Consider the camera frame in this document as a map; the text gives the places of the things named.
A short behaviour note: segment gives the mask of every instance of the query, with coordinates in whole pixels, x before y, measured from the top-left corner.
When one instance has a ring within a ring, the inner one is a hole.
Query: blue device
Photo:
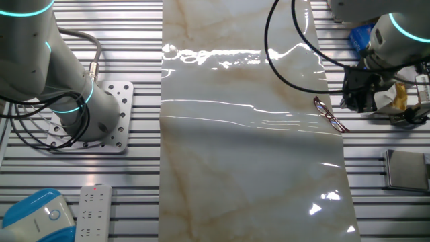
[[[370,34],[374,26],[375,24],[367,24],[351,30],[349,41],[351,41],[357,53],[360,53],[360,51],[364,50],[369,44]]]
[[[76,225],[62,194],[46,188],[12,206],[2,227],[22,242],[73,242]]]

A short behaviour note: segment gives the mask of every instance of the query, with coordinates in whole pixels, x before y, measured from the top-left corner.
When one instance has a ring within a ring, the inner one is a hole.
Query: black cable
[[[41,112],[42,110],[44,110],[45,108],[47,108],[48,106],[52,105],[53,103],[57,102],[58,100],[64,98],[64,97],[73,97],[75,96],[74,93],[64,93],[60,96],[56,96],[54,98],[51,98],[49,100],[44,100],[44,101],[39,101],[39,102],[21,102],[21,101],[15,101],[6,97],[2,97],[0,96],[0,99],[3,99],[9,103],[12,104],[21,104],[21,105],[34,105],[34,104],[44,104],[41,108],[38,108],[37,110],[30,112],[28,114],[24,114],[24,115],[3,115],[0,114],[0,118],[28,118],[30,116],[33,116],[34,114],[37,114],[38,112]]]
[[[396,80],[396,81],[399,81],[401,83],[406,83],[406,84],[409,84],[409,85],[428,85],[428,83],[417,83],[417,82],[414,82],[414,81],[407,81],[407,80],[401,79],[400,77],[396,77],[396,76],[393,76],[393,79]]]
[[[89,109],[88,108],[86,108],[86,104],[85,104],[85,102],[83,101],[83,98],[81,97],[80,99],[79,99],[79,101],[77,100],[77,104],[78,104],[78,106],[79,106],[79,111],[80,112],[86,112],[86,116],[85,115],[82,115],[82,121],[81,121],[81,124],[80,124],[80,126],[78,127],[78,131],[71,137],[71,139],[69,139],[67,142],[65,142],[64,144],[62,144],[62,145],[59,145],[59,146],[52,146],[52,145],[49,145],[49,144],[46,144],[46,143],[43,143],[42,141],[40,141],[38,138],[36,138],[33,134],[31,134],[31,132],[26,128],[26,126],[25,126],[25,124],[22,122],[22,120],[21,119],[19,119],[19,123],[21,124],[21,126],[23,127],[23,129],[24,129],[24,131],[28,134],[28,135],[30,135],[35,141],[37,141],[38,143],[40,143],[41,145],[44,145],[44,146],[46,146],[46,147],[39,147],[39,146],[36,146],[36,145],[33,145],[33,144],[30,144],[29,142],[27,142],[20,134],[19,134],[19,132],[18,132],[18,130],[17,130],[17,128],[16,128],[16,126],[15,126],[15,123],[13,122],[13,120],[12,119],[10,119],[10,122],[11,122],[11,125],[12,125],[12,128],[13,128],[13,131],[17,134],[17,136],[18,136],[18,138],[22,141],[22,142],[24,142],[26,145],[28,145],[28,146],[30,146],[30,147],[32,147],[32,148],[34,148],[34,149],[39,149],[39,150],[45,150],[45,151],[51,151],[51,150],[56,150],[56,149],[62,149],[62,148],[65,148],[65,147],[69,147],[69,146],[71,146],[71,145],[73,145],[75,142],[77,142],[82,136],[83,136],[83,134],[85,134],[85,132],[87,131],[87,129],[88,129],[88,127],[89,127],[89,123],[90,123],[90,113],[89,113]],[[17,112],[17,114],[19,114],[19,110],[18,110],[18,108],[17,108],[17,106],[16,106],[16,104],[15,104],[15,108],[16,108],[16,112]],[[8,113],[9,115],[11,114],[11,105],[10,105],[10,107],[9,107],[9,113]]]
[[[267,57],[267,61],[269,62],[269,65],[272,69],[272,71],[276,74],[276,76],[285,84],[289,85],[290,87],[297,89],[299,91],[304,91],[307,93],[315,93],[315,94],[336,94],[336,93],[343,93],[342,90],[338,90],[338,91],[317,91],[317,90],[311,90],[311,89],[306,89],[303,87],[298,87],[296,85],[294,85],[293,83],[290,83],[287,79],[285,79],[280,73],[279,71],[277,71],[275,65],[273,64],[271,58],[270,58],[270,54],[269,54],[269,43],[268,43],[268,39],[269,39],[269,27],[270,27],[270,21],[271,18],[273,16],[273,13],[276,9],[277,3],[279,2],[279,0],[275,0],[275,3],[272,5],[270,12],[269,12],[269,16],[267,17],[267,21],[266,21],[266,26],[264,29],[264,51],[266,53],[266,57]]]
[[[91,41],[92,43],[94,43],[97,46],[97,52],[95,53],[95,57],[93,62],[98,63],[100,60],[100,56],[101,56],[101,44],[100,41],[90,35],[90,34],[86,34],[84,32],[80,32],[80,31],[76,31],[76,30],[68,30],[62,27],[58,27],[58,30],[60,30],[61,34],[66,34],[69,36],[76,36],[76,37],[80,37],[80,38],[84,38],[84,39],[88,39],[89,41]]]
[[[273,4],[274,7],[276,7],[276,5],[278,4],[279,0],[275,0],[275,3]],[[313,46],[309,40],[304,36],[304,34],[302,33],[302,30],[300,29],[299,25],[298,25],[298,21],[297,21],[297,16],[296,16],[296,0],[291,0],[291,14],[292,14],[292,18],[293,18],[293,23],[294,23],[294,27],[297,30],[297,33],[299,34],[299,36],[302,38],[302,40],[313,50],[315,51],[315,53],[317,53],[318,55],[320,55],[321,57],[323,57],[325,60],[330,61],[331,63],[343,67],[345,69],[350,69],[350,70],[354,70],[354,71],[361,71],[361,72],[369,72],[369,73],[381,73],[381,72],[393,72],[393,71],[398,71],[400,69],[403,69],[405,67],[409,67],[412,65],[416,65],[416,64],[420,64],[423,61],[430,61],[430,56],[426,56],[420,60],[415,60],[415,61],[411,61],[405,64],[401,64],[395,67],[388,67],[388,68],[382,68],[382,69],[362,69],[359,67],[352,67],[349,65],[345,65],[342,64],[336,60],[331,59],[330,57],[326,56],[325,54],[323,54],[319,49],[317,49],[315,46]]]

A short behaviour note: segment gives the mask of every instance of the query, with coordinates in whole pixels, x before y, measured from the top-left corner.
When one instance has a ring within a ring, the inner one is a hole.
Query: power outlet
[[[109,237],[112,187],[84,186],[79,197],[75,242],[106,242]]]

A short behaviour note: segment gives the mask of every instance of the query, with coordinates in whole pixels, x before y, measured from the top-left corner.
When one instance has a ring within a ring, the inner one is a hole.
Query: glossy marble surface
[[[341,135],[313,94],[287,87],[265,60],[272,3],[163,2],[160,242],[359,241]],[[316,44],[309,2],[297,13]],[[288,0],[272,21],[284,77],[327,89]]]

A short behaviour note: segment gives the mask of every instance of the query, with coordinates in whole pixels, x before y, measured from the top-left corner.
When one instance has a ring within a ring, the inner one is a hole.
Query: eyeglasses
[[[339,121],[337,118],[335,118],[334,115],[330,113],[329,109],[318,97],[314,98],[314,104],[315,104],[315,107],[318,109],[318,111],[321,114],[324,114],[324,116],[330,121],[331,126],[333,126],[335,130],[341,133],[349,132],[349,130],[341,123],[341,121]]]

